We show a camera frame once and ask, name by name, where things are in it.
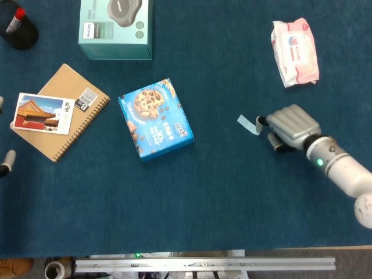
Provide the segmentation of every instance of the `dark blue table surface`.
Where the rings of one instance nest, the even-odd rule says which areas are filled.
[[[155,0],[153,61],[88,60],[80,1],[19,0],[40,31],[0,40],[0,257],[372,244],[352,198],[302,152],[278,155],[238,123],[297,103],[372,169],[371,2]],[[284,89],[272,21],[304,17],[320,81]],[[67,63],[112,101],[58,163],[9,129],[19,92]],[[170,77],[195,143],[142,163],[116,98]]]

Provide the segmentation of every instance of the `spiral notebook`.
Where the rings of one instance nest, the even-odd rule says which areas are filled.
[[[106,94],[66,64],[62,65],[38,94],[76,100],[68,135],[19,130],[13,128],[13,123],[10,124],[14,132],[54,162],[65,154],[110,100]]]

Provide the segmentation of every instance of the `robotic hand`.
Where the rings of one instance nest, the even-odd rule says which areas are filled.
[[[269,126],[268,139],[278,152],[305,150],[314,163],[347,195],[356,198],[354,211],[357,220],[372,228],[372,174],[354,160],[336,141],[322,135],[320,126],[298,105],[278,110],[256,119],[256,130]]]
[[[2,113],[2,104],[4,103],[3,97],[0,96],[0,114]],[[14,161],[16,159],[16,152],[14,150],[8,151],[5,156],[4,162],[0,164],[0,178],[6,176],[12,171]]]

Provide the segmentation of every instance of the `product box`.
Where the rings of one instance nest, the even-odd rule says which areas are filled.
[[[119,97],[119,104],[142,160],[194,141],[169,79],[125,94]]]
[[[152,59],[153,0],[81,0],[79,46],[90,59]]]

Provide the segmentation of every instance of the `red building image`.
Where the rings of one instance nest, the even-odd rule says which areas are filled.
[[[55,114],[45,112],[33,99],[31,99],[27,103],[18,107],[15,126],[52,131],[57,128],[59,122],[55,117]]]

